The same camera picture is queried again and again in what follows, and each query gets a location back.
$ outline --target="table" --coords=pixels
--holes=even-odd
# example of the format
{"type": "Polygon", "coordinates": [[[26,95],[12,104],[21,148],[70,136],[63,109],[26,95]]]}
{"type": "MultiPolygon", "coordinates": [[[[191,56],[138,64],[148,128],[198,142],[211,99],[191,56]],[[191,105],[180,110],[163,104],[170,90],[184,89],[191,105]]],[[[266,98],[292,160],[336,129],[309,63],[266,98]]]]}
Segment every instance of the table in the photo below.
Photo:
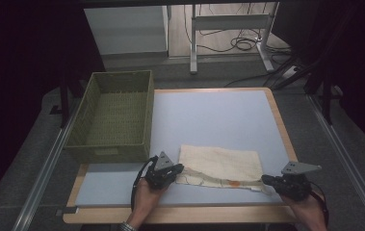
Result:
{"type": "Polygon", "coordinates": [[[263,36],[256,38],[256,47],[267,72],[274,72],[266,45],[277,6],[278,2],[275,2],[271,12],[262,14],[196,16],[196,5],[192,5],[191,74],[197,74],[196,32],[200,30],[264,29],[263,36]]]}
{"type": "MultiPolygon", "coordinates": [[[[307,1],[307,0],[250,0],[245,2],[257,3],[257,2],[294,2],[294,1],[307,1]]],[[[84,9],[87,8],[109,8],[109,7],[137,7],[137,6],[165,6],[165,5],[197,5],[197,4],[227,4],[227,3],[238,3],[244,1],[235,1],[235,0],[174,0],[174,1],[166,1],[166,0],[152,0],[152,1],[144,1],[144,0],[65,0],[65,1],[48,1],[48,4],[67,4],[75,2],[75,5],[79,5],[84,9]]],[[[336,26],[330,30],[330,35],[328,37],[327,42],[324,44],[322,52],[319,54],[319,57],[316,62],[309,64],[301,71],[298,71],[296,74],[282,80],[274,86],[274,90],[280,90],[285,88],[289,84],[297,81],[301,77],[304,77],[308,74],[311,76],[308,78],[308,82],[304,86],[304,90],[307,94],[314,94],[317,92],[318,88],[321,84],[324,85],[324,93],[323,93],[323,115],[326,118],[328,123],[330,121],[330,99],[331,99],[331,80],[332,76],[330,74],[331,71],[328,71],[328,67],[330,66],[330,57],[334,52],[336,45],[339,42],[339,38],[342,33],[345,31],[348,26],[353,14],[357,11],[359,3],[361,1],[346,1],[339,12],[341,13],[340,18],[335,22],[336,26]]],[[[267,20],[266,31],[270,31],[271,22],[274,17],[274,13],[270,13],[269,18],[267,20]]],[[[268,72],[274,72],[272,64],[270,62],[269,57],[264,52],[265,42],[267,41],[268,34],[263,35],[263,39],[261,42],[257,42],[257,49],[260,53],[262,61],[266,67],[268,72]]],[[[197,73],[197,63],[196,63],[196,46],[193,45],[191,47],[191,73],[197,73]]]]}
{"type": "MultiPolygon", "coordinates": [[[[237,3],[237,1],[233,0],[216,0],[216,1],[209,1],[209,0],[175,0],[175,1],[165,1],[165,0],[152,0],[152,1],[145,1],[145,0],[112,0],[112,1],[104,1],[104,0],[63,0],[63,1],[56,1],[56,0],[39,0],[35,1],[35,5],[40,5],[41,7],[70,7],[75,9],[86,9],[86,8],[106,8],[106,7],[136,7],[136,6],[158,6],[158,5],[183,5],[183,4],[216,4],[216,3],[237,3]]],[[[250,2],[266,2],[261,0],[252,0],[250,2]]],[[[14,1],[11,3],[11,5],[16,5],[18,7],[27,7],[26,5],[19,3],[18,1],[14,1]]],[[[283,81],[282,83],[279,83],[274,89],[278,90],[280,88],[285,87],[288,83],[294,82],[299,77],[302,77],[304,74],[311,72],[312,70],[315,70],[315,72],[319,72],[319,70],[326,69],[327,61],[329,60],[328,57],[330,57],[330,54],[332,53],[334,46],[339,40],[339,35],[343,32],[343,29],[348,24],[348,21],[350,19],[350,15],[356,10],[357,4],[345,4],[346,6],[350,6],[347,11],[341,11],[343,14],[343,17],[341,20],[337,22],[337,28],[336,30],[331,30],[332,35],[330,38],[330,41],[328,45],[326,45],[324,55],[321,55],[321,59],[316,64],[312,64],[311,67],[309,66],[305,71],[298,72],[297,75],[290,78],[288,81],[283,81]]],[[[323,77],[324,75],[316,74],[315,76],[312,76],[309,78],[309,82],[304,87],[305,91],[307,93],[314,93],[318,86],[324,81],[323,77]]],[[[328,91],[328,82],[330,81],[330,75],[328,74],[326,76],[326,90],[325,90],[325,109],[324,114],[326,115],[326,118],[329,118],[329,96],[330,91],[328,91]]],[[[64,114],[68,115],[68,106],[65,102],[63,102],[62,110],[64,111],[64,114]]],[[[67,126],[63,126],[63,132],[59,137],[57,138],[57,141],[61,143],[61,141],[65,138],[65,131],[67,126]]],[[[43,165],[43,168],[41,169],[37,181],[34,184],[34,186],[31,189],[31,192],[28,195],[27,200],[25,201],[25,204],[22,207],[22,210],[20,211],[20,214],[16,220],[16,223],[14,225],[13,230],[23,230],[24,228],[27,229],[29,227],[32,218],[35,214],[36,209],[38,208],[40,198],[44,192],[45,185],[47,185],[47,182],[50,178],[49,172],[53,170],[55,166],[55,160],[57,160],[60,156],[61,146],[53,147],[51,150],[48,159],[50,161],[46,161],[43,165]]],[[[254,211],[255,214],[263,215],[263,211],[254,211]]]]}
{"type": "MultiPolygon", "coordinates": [[[[224,92],[242,90],[262,90],[266,93],[274,120],[289,156],[296,161],[297,156],[290,142],[284,123],[275,104],[273,94],[264,88],[254,89],[195,89],[195,90],[156,90],[155,93],[167,92],[224,92]]],[[[75,208],[75,201],[84,181],[88,165],[81,165],[72,192],[67,202],[67,208],[75,208]]],[[[120,223],[131,213],[130,208],[82,207],[75,213],[64,214],[67,223],[120,223]]],[[[146,223],[246,223],[246,222],[295,222],[293,212],[282,203],[269,205],[241,206],[169,206],[158,207],[146,220],[146,223]]]]}

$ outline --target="dark background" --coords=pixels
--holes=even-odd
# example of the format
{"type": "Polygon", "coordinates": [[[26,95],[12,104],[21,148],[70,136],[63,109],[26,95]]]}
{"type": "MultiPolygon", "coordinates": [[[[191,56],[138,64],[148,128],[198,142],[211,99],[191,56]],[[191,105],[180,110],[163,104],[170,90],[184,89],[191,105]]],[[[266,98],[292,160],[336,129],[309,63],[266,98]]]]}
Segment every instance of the dark background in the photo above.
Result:
{"type": "Polygon", "coordinates": [[[0,1],[0,179],[37,119],[42,97],[63,78],[104,71],[83,9],[33,2],[0,1]]]}
{"type": "Polygon", "coordinates": [[[346,5],[352,2],[357,4],[357,9],[325,68],[331,69],[332,85],[344,93],[341,107],[365,133],[365,1],[283,2],[272,31],[296,52],[301,52],[304,64],[311,64],[327,45],[346,5]]]}

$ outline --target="basket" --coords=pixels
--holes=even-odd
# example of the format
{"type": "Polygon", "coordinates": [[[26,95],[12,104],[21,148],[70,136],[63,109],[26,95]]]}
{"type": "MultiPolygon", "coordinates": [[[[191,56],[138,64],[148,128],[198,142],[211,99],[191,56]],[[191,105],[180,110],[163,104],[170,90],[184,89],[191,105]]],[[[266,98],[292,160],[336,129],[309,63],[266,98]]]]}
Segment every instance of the basket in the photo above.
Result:
{"type": "Polygon", "coordinates": [[[65,150],[78,163],[145,162],[153,102],[149,70],[93,73],[65,150]]]}

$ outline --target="wooden border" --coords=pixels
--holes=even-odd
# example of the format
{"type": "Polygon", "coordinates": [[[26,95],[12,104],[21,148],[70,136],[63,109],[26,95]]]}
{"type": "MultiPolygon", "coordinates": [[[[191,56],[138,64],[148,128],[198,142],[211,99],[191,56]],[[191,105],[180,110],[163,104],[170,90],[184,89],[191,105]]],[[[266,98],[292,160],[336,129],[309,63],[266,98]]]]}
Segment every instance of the wooden border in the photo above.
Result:
{"type": "MultiPolygon", "coordinates": [[[[291,161],[297,156],[288,137],[284,122],[275,103],[273,93],[267,88],[239,88],[239,89],[183,89],[183,90],[155,90],[155,93],[176,92],[226,92],[243,90],[262,90],[266,93],[272,109],[278,131],[283,140],[287,154],[291,161]]],[[[74,182],[67,207],[75,207],[80,187],[87,173],[88,165],[80,165],[77,178],[74,182]]],[[[130,208],[79,208],[76,214],[64,214],[66,223],[121,223],[127,220],[131,213],[130,208]]],[[[256,206],[222,206],[222,207],[159,207],[156,208],[146,223],[274,223],[297,222],[288,206],[256,205],[256,206]]]]}

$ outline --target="folded fabric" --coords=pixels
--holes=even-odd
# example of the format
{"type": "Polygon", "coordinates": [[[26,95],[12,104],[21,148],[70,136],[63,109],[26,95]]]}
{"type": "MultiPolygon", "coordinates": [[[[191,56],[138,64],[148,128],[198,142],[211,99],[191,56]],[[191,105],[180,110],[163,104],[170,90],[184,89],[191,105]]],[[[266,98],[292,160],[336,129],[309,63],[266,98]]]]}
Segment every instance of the folded fabric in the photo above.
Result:
{"type": "Polygon", "coordinates": [[[184,171],[176,183],[262,191],[263,174],[258,153],[220,147],[182,145],[179,163],[184,171]]]}

